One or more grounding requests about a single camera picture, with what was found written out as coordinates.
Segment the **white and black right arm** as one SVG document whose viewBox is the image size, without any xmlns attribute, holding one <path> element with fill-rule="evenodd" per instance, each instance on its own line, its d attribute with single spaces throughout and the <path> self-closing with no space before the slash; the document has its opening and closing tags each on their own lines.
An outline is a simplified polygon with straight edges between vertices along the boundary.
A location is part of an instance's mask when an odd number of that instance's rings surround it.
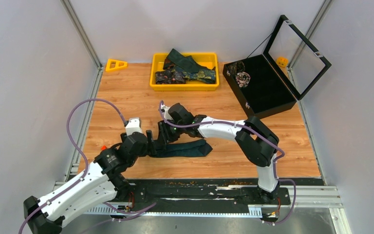
<svg viewBox="0 0 374 234">
<path fill-rule="evenodd" d="M 280 183 L 276 162 L 277 154 L 283 151 L 278 147 L 279 138 L 258 117 L 233 121 L 194 116 L 180 103 L 168 107 L 163 101 L 159 102 L 158 111 L 171 133 L 236 142 L 246 158 L 256 165 L 260 200 L 269 204 L 277 199 Z"/>
</svg>

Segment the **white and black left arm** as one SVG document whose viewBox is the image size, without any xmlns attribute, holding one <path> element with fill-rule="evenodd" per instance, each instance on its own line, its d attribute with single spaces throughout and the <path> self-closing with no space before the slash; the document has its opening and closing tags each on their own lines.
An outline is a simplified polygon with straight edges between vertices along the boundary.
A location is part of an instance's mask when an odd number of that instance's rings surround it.
<svg viewBox="0 0 374 234">
<path fill-rule="evenodd" d="M 148 138 L 140 132 L 103 148 L 88 167 L 53 192 L 23 203 L 25 221 L 34 234 L 59 234 L 73 219 L 90 208 L 113 199 L 125 201 L 130 184 L 122 173 L 148 152 Z"/>
</svg>

